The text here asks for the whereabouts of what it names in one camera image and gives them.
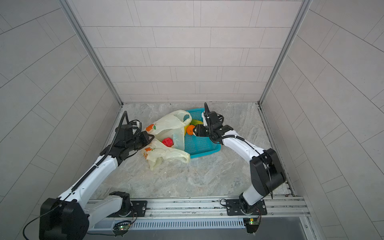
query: white wall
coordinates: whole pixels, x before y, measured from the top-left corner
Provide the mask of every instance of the white wall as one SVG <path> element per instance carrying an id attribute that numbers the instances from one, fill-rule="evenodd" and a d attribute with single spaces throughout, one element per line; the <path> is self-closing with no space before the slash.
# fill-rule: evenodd
<path id="1" fill-rule="evenodd" d="M 314 0 L 262 106 L 323 239 L 384 237 L 383 16 Z"/>
<path id="2" fill-rule="evenodd" d="M 23 239 L 40 205 L 85 172 L 118 109 L 55 0 L 0 1 L 2 238 Z"/>
<path id="3" fill-rule="evenodd" d="M 258 101 L 301 1 L 69 0 L 123 102 Z"/>

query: blue plastic basket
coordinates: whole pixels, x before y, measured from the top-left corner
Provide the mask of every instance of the blue plastic basket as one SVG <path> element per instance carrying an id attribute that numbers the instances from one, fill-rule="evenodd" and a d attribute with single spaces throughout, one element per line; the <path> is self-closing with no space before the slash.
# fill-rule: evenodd
<path id="1" fill-rule="evenodd" d="M 204 112 L 204 108 L 196 108 L 187 110 L 192 119 L 203 121 L 201 113 Z M 184 151 L 191 155 L 191 158 L 206 156 L 215 152 L 220 151 L 221 145 L 214 144 L 208 137 L 196 137 L 195 135 L 185 135 Z"/>

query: gray marble floor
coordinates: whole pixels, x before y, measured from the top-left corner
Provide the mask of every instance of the gray marble floor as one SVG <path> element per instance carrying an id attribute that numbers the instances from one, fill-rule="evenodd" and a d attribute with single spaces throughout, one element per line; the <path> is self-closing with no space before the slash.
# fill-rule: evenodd
<path id="1" fill-rule="evenodd" d="M 127 111 L 130 120 L 138 119 L 145 128 L 170 112 L 203 107 L 203 103 L 125 104 L 119 119 Z M 257 107 L 255 103 L 209 103 L 211 111 L 224 116 L 224 124 L 256 146 L 268 149 L 270 142 Z M 238 196 L 249 185 L 249 164 L 222 146 L 219 152 L 193 158 L 189 164 L 163 161 L 153 171 L 138 153 L 114 170 L 91 198 L 102 199 L 112 191 L 128 192 L 132 198 Z M 290 191 L 283 184 L 274 193 Z"/>

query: plastic bag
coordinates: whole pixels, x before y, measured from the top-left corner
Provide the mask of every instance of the plastic bag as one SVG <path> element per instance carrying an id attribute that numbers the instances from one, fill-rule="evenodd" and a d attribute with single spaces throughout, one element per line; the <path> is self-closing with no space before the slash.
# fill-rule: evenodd
<path id="1" fill-rule="evenodd" d="M 159 166 L 164 159 L 168 161 L 180 160 L 184 163 L 189 163 L 191 160 L 189 153 L 172 147 L 167 147 L 157 139 L 153 139 L 145 149 L 141 150 L 141 152 L 147 159 L 149 169 L 151 170 Z"/>
<path id="2" fill-rule="evenodd" d="M 146 130 L 149 134 L 154 135 L 160 143 L 165 138 L 170 137 L 174 144 L 172 148 L 184 151 L 184 127 L 190 124 L 191 121 L 192 117 L 189 112 L 177 110 L 149 125 Z"/>

